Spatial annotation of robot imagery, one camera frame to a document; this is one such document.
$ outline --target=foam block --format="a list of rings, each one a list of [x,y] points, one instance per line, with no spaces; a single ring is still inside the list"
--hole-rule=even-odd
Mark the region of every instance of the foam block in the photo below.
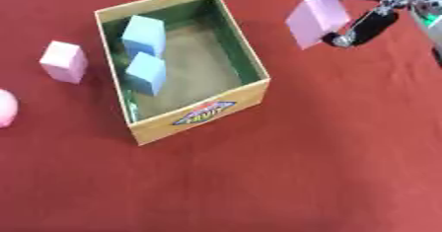
[[[166,81],[166,65],[161,58],[138,52],[126,69],[126,78],[132,89],[156,96]]]
[[[79,84],[88,60],[79,45],[54,40],[46,49],[40,64],[53,79]]]
[[[16,97],[0,89],[0,127],[7,127],[14,121],[19,110],[19,103]]]
[[[132,16],[122,35],[122,43],[130,59],[140,51],[161,58],[166,46],[164,22]]]
[[[302,49],[321,42],[350,21],[339,0],[303,0],[286,20],[290,32]]]

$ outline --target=table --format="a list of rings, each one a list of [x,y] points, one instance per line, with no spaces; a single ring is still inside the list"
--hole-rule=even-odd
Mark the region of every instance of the table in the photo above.
[[[225,0],[272,76],[264,101],[140,149],[93,16],[130,1],[0,0],[0,87],[21,102],[0,131],[1,231],[442,229],[442,70],[407,13],[362,47],[301,51],[283,24],[301,0]],[[53,39],[85,48],[81,85],[38,65]]]

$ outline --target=box label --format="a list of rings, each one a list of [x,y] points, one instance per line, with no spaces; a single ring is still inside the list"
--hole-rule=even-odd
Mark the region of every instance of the box label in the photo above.
[[[215,116],[224,112],[228,108],[237,104],[236,102],[211,102],[205,103],[192,112],[184,116],[183,118],[175,121],[173,125],[193,124],[206,122],[213,119]]]

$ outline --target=open box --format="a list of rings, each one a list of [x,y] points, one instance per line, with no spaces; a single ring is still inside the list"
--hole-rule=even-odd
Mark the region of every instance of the open box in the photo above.
[[[138,145],[261,102],[270,77],[223,0],[141,0],[95,13],[124,120]],[[121,35],[131,16],[166,25],[167,79],[160,93],[133,91],[124,78]]]

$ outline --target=pink ball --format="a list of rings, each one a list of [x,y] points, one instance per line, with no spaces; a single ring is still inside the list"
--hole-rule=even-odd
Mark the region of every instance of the pink ball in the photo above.
[[[0,127],[9,126],[17,115],[19,103],[16,97],[0,89]]]

